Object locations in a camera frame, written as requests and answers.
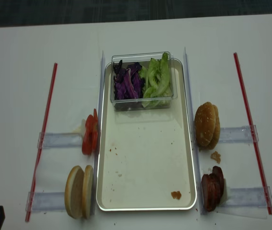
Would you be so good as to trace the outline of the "cream metal tray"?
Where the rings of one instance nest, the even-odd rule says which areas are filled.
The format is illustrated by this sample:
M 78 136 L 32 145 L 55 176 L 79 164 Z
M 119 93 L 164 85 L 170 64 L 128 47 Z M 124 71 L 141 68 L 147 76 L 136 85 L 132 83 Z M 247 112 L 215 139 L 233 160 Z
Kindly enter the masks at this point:
M 182 63 L 169 108 L 118 112 L 105 68 L 96 200 L 103 211 L 188 210 L 197 192 Z M 171 192 L 180 191 L 180 200 Z

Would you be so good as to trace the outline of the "right red strip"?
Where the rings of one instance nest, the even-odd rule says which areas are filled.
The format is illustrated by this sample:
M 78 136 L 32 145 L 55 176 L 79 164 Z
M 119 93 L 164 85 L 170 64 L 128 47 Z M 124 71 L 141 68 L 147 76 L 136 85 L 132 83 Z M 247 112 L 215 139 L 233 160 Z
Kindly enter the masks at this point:
M 257 137 L 257 131 L 255 131 L 256 126 L 253 123 L 253 119 L 252 119 L 252 115 L 251 115 L 251 111 L 250 111 L 250 107 L 249 107 L 249 102 L 248 102 L 248 97 L 247 97 L 247 92 L 245 89 L 245 84 L 244 84 L 237 52 L 234 52 L 233 56 L 234 56 L 234 61 L 235 61 L 236 70 L 237 70 L 237 74 L 238 74 L 238 80 L 240 83 L 240 88 L 241 88 L 241 92 L 242 92 L 242 96 L 243 96 L 243 101 L 244 101 L 244 105 L 245 105 L 245 109 L 246 109 L 246 113 L 247 113 L 250 132 L 251 132 L 251 136 L 252 136 L 252 140 L 253 140 L 253 146 L 254 146 L 254 150 L 255 150 L 256 160 L 257 160 L 258 169 L 259 169 L 259 173 L 260 173 L 260 177 L 261 177 L 261 183 L 262 183 L 262 187 L 263 187 L 264 194 L 265 194 L 267 211 L 268 211 L 269 215 L 272 215 L 272 199 L 270 198 L 270 192 L 268 189 L 263 164 L 261 161 L 260 149 L 259 149 L 258 141 L 256 139 L 256 137 Z

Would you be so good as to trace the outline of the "sesame top bun front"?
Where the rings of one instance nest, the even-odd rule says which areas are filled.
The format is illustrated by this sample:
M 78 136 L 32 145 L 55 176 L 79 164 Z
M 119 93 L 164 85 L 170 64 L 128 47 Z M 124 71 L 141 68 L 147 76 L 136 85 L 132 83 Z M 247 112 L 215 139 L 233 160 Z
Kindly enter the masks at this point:
M 194 118 L 195 134 L 198 144 L 206 147 L 212 141 L 216 127 L 216 111 L 211 102 L 200 105 Z

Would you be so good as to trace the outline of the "green lettuce leaves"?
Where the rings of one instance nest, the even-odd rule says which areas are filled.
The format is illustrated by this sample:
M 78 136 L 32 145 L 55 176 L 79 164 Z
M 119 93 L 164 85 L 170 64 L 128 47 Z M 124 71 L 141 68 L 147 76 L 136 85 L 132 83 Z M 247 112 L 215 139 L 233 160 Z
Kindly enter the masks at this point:
M 140 77 L 145 79 L 142 106 L 146 109 L 169 107 L 173 96 L 169 53 L 164 52 L 161 59 L 151 58 L 148 67 L 143 66 Z

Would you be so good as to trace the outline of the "bun slice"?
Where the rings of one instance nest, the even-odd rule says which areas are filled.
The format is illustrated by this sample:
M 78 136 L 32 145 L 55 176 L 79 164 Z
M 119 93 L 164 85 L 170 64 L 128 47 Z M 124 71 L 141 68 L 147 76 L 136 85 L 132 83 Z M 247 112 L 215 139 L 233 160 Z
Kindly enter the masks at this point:
M 65 186 L 64 203 L 67 214 L 79 219 L 82 216 L 82 187 L 84 171 L 80 166 L 74 166 L 67 178 Z
M 87 165 L 84 171 L 82 187 L 82 216 L 85 219 L 90 218 L 91 213 L 91 193 L 93 184 L 93 167 Z

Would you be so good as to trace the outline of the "sesame top bun rear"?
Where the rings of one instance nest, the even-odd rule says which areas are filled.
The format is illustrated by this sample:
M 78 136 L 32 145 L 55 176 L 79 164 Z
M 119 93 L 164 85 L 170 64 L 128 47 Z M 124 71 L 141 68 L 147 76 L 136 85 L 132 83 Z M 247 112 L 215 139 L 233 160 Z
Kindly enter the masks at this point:
M 213 108 L 215 110 L 216 121 L 215 121 L 215 130 L 213 133 L 212 140 L 209 143 L 209 145 L 207 146 L 207 148 L 209 150 L 213 150 L 216 147 L 216 145 L 218 144 L 218 141 L 219 141 L 219 137 L 220 137 L 220 120 L 219 120 L 218 108 L 216 105 L 213 105 Z

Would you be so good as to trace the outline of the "purple cabbage leaves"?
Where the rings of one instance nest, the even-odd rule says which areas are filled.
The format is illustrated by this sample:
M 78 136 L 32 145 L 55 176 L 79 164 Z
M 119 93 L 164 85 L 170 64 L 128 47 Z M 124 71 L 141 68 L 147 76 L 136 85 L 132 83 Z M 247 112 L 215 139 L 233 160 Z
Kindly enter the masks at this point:
M 143 66 L 139 62 L 123 67 L 123 60 L 113 64 L 114 99 L 128 100 L 143 98 L 145 79 L 140 77 Z

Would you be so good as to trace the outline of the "left red strip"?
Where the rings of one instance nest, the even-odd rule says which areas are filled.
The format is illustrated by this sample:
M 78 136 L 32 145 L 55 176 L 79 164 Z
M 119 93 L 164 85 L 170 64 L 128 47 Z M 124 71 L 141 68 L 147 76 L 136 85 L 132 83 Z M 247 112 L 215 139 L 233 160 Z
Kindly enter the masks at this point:
M 55 79 L 56 79 L 56 74 L 57 74 L 57 63 L 54 63 L 53 67 L 53 72 L 52 72 L 52 78 L 50 82 L 50 88 L 49 88 L 49 93 L 48 93 L 48 98 L 47 98 L 47 104 L 45 107 L 45 115 L 44 115 L 44 120 L 43 120 L 43 125 L 42 129 L 38 138 L 38 147 L 37 147 L 37 156 L 36 156 L 36 162 L 35 162 L 35 167 L 34 167 L 34 173 L 33 173 L 33 179 L 32 179 L 32 185 L 31 185 L 31 190 L 29 192 L 29 197 L 28 197 L 28 203 L 26 205 L 26 216 L 25 216 L 25 222 L 28 223 L 30 221 L 31 217 L 31 208 L 33 205 L 33 199 L 34 199 L 34 192 L 35 192 L 35 187 L 36 187 L 36 170 L 40 161 L 40 157 L 42 154 L 42 144 L 45 138 L 45 131 L 47 127 L 47 122 L 48 122 L 48 116 L 49 116 L 49 110 L 50 110 L 50 105 L 51 105 L 51 100 L 52 100 L 52 94 L 53 94 L 53 89 L 55 85 Z

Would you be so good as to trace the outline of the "red tomato slices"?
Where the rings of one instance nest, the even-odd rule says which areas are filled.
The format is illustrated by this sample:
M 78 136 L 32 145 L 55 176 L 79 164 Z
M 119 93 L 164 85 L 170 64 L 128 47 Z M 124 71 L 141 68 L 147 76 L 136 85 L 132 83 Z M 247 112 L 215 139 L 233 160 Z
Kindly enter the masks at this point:
M 94 109 L 93 115 L 89 115 L 85 122 L 85 134 L 82 143 L 82 153 L 91 155 L 96 150 L 98 140 L 98 115 Z

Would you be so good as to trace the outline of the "brown crumb on tray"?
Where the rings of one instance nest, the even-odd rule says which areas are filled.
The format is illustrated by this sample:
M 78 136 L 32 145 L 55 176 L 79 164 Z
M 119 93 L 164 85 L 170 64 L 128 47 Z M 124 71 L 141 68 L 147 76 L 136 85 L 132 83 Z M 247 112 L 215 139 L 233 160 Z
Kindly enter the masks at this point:
M 173 199 L 180 200 L 181 192 L 180 191 L 173 191 L 173 192 L 171 192 L 171 196 L 172 196 Z

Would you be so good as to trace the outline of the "clear holder under patties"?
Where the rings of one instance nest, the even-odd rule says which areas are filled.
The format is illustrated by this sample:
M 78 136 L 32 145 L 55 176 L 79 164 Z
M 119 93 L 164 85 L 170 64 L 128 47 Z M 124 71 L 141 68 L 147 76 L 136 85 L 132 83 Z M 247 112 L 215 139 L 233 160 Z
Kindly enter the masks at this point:
M 270 187 L 227 187 L 226 198 L 221 207 L 272 207 Z

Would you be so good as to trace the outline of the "dark sausage patty rear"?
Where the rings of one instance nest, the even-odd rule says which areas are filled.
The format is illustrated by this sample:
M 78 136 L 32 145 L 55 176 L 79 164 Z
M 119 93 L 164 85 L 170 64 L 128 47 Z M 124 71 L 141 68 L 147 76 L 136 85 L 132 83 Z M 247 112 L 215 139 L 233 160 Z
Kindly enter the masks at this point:
M 222 196 L 223 193 L 224 193 L 224 176 L 223 176 L 222 169 L 220 167 L 218 167 L 218 166 L 214 166 L 213 170 L 212 170 L 212 173 L 215 174 L 219 179 L 220 194 Z

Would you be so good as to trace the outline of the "clear plastic salad box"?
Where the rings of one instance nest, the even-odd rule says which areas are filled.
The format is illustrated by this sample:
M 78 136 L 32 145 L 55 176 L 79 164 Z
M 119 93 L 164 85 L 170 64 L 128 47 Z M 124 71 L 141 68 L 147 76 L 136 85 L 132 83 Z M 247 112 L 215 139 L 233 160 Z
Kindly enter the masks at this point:
M 173 55 L 155 52 L 115 55 L 110 101 L 116 111 L 168 108 L 177 97 Z

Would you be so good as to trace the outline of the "red strip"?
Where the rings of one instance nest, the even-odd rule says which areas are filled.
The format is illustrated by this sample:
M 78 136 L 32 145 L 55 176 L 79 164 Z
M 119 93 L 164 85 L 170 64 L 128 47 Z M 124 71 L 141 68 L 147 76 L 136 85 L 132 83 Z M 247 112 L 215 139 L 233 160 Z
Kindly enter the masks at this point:
M 262 187 L 263 187 L 264 194 L 265 194 L 267 211 L 268 211 L 269 215 L 272 215 L 272 199 L 270 198 L 270 192 L 268 189 L 263 164 L 261 161 L 260 149 L 259 149 L 258 141 L 256 139 L 256 137 L 257 137 L 257 131 L 255 131 L 256 126 L 253 123 L 253 119 L 252 119 L 252 115 L 251 115 L 251 111 L 250 111 L 250 107 L 249 107 L 249 102 L 248 102 L 248 97 L 247 97 L 247 92 L 245 89 L 245 84 L 244 84 L 237 52 L 234 52 L 233 56 L 234 56 L 234 61 L 235 61 L 236 70 L 237 70 L 237 74 L 238 74 L 238 80 L 240 83 L 240 88 L 241 88 L 241 92 L 242 92 L 242 96 L 243 96 L 243 101 L 244 101 L 244 105 L 245 105 L 245 109 L 246 109 L 246 113 L 247 113 L 250 132 L 251 132 L 251 136 L 252 136 L 252 140 L 253 140 L 253 146 L 254 146 L 254 150 L 255 150 L 256 160 L 257 160 L 258 169 L 259 169 L 259 173 L 260 173 L 260 177 L 261 177 L 261 183 L 262 183 Z
M 51 100 L 52 100 L 52 94 L 53 94 L 53 89 L 55 85 L 55 79 L 56 79 L 56 74 L 57 74 L 57 63 L 54 63 L 53 67 L 53 72 L 52 72 L 52 78 L 50 82 L 50 88 L 49 88 L 49 93 L 48 93 L 48 98 L 47 98 L 47 104 L 45 107 L 45 115 L 44 115 L 44 120 L 43 120 L 43 125 L 42 129 L 38 138 L 38 147 L 37 147 L 37 156 L 36 156 L 36 162 L 35 162 L 35 167 L 34 167 L 34 173 L 33 173 L 33 179 L 32 179 L 32 185 L 31 185 L 31 190 L 29 192 L 29 197 L 28 197 L 28 203 L 26 205 L 26 216 L 25 216 L 25 222 L 28 223 L 30 221 L 31 217 L 31 208 L 33 205 L 33 199 L 34 199 L 34 192 L 35 192 L 35 187 L 36 187 L 36 170 L 40 161 L 40 157 L 42 154 L 42 144 L 45 138 L 45 131 L 47 127 L 47 122 L 48 122 L 48 116 L 49 116 L 49 110 L 50 110 L 50 105 L 51 105 Z

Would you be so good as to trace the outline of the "clear holder under tomato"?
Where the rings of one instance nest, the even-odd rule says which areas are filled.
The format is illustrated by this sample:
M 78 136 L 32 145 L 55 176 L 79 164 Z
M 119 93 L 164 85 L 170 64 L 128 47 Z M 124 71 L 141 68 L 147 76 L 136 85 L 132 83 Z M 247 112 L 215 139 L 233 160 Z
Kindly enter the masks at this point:
M 38 149 L 81 147 L 82 138 L 79 133 L 40 133 Z

